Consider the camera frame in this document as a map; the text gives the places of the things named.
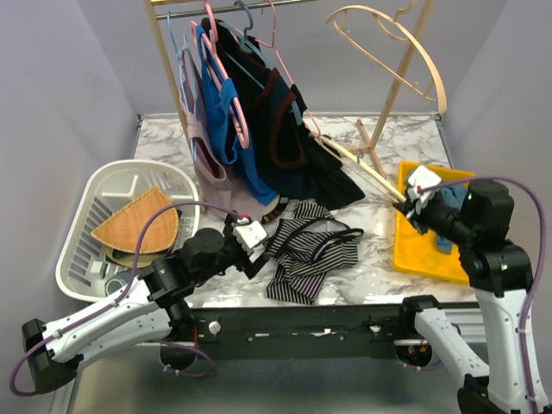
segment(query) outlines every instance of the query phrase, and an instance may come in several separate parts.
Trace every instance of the black and white striped garment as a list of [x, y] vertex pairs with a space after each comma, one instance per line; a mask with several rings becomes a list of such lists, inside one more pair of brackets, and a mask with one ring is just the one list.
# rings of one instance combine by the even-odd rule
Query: black and white striped garment
[[[364, 231], [338, 222], [324, 207], [299, 203], [293, 219], [280, 219], [265, 253], [278, 263], [267, 297], [296, 304], [313, 304], [328, 272], [353, 267]], [[317, 224], [335, 230], [317, 230]]]

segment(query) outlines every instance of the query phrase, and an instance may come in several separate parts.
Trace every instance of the gray floor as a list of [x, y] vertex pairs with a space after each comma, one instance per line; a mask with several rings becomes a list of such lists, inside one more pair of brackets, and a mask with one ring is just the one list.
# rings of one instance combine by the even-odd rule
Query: gray floor
[[155, 346], [87, 368], [71, 414], [455, 414], [443, 369], [417, 373], [395, 361], [228, 361], [208, 379], [162, 373]]

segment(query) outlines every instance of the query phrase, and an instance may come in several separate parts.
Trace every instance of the yellow tray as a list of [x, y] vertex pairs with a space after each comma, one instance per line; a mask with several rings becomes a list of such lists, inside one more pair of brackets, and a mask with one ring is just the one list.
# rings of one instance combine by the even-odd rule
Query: yellow tray
[[[397, 188], [400, 192], [405, 192], [406, 177], [413, 168], [419, 165], [419, 163], [411, 161], [402, 161], [399, 164]], [[453, 170], [442, 166], [427, 167], [445, 180], [463, 179], [475, 175], [472, 172]], [[393, 248], [395, 270], [467, 285], [467, 275], [460, 267], [458, 247], [454, 245], [451, 254], [442, 253], [437, 249], [436, 238], [437, 235], [431, 230], [425, 235], [419, 235], [405, 217], [397, 211], [395, 246]]]

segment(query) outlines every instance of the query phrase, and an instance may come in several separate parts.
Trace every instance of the blue cloth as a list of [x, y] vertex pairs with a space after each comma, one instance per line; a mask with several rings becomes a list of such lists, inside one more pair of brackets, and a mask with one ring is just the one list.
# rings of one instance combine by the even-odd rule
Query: blue cloth
[[[467, 189], [464, 185], [458, 184], [452, 187], [444, 187], [441, 189], [442, 199], [444, 202], [455, 209], [462, 207], [462, 202], [466, 197]], [[437, 237], [437, 249], [445, 254], [452, 253], [452, 242], [444, 237]]]
[[[207, 112], [207, 131], [213, 154], [221, 163], [233, 166], [235, 174], [247, 183], [251, 195], [264, 205], [268, 205], [278, 196], [278, 193], [269, 187], [257, 173], [253, 140], [249, 139], [249, 146], [242, 148], [238, 136], [233, 134], [233, 141], [228, 142], [229, 128], [232, 123], [230, 105], [238, 94], [231, 79], [226, 79], [221, 83], [220, 93], [216, 88], [204, 60], [204, 50], [202, 47], [203, 33], [205, 33], [204, 29], [200, 25], [197, 25], [196, 36], [198, 38], [198, 51], [201, 60], [201, 79], [205, 110]], [[212, 67], [215, 68], [219, 78], [222, 78], [209, 52], [207, 52], [207, 59], [210, 61]]]

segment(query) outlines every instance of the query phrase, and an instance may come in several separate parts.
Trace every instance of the plastic basket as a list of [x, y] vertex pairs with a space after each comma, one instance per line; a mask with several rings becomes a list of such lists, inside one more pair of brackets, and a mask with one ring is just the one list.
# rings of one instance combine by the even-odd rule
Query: plastic basket
[[[55, 270], [56, 282], [65, 295], [86, 302], [105, 297], [105, 281], [127, 268], [106, 261], [104, 246], [91, 232], [153, 185], [173, 202], [198, 200], [198, 190], [185, 173], [158, 161], [116, 161], [90, 177]], [[182, 247], [199, 225], [198, 206], [184, 206], [179, 210], [175, 248]]]
[[[402, 161], [398, 166], [397, 189], [405, 191], [405, 180], [408, 174], [420, 164]], [[442, 179], [464, 179], [472, 177], [472, 172], [453, 170], [443, 166], [427, 166]], [[406, 273], [417, 273], [428, 278], [447, 280], [467, 285], [469, 280], [460, 266], [458, 247], [453, 246], [451, 254], [444, 254], [436, 247], [437, 234], [429, 231], [419, 235], [401, 213], [395, 218], [395, 246], [393, 248], [393, 267]]]

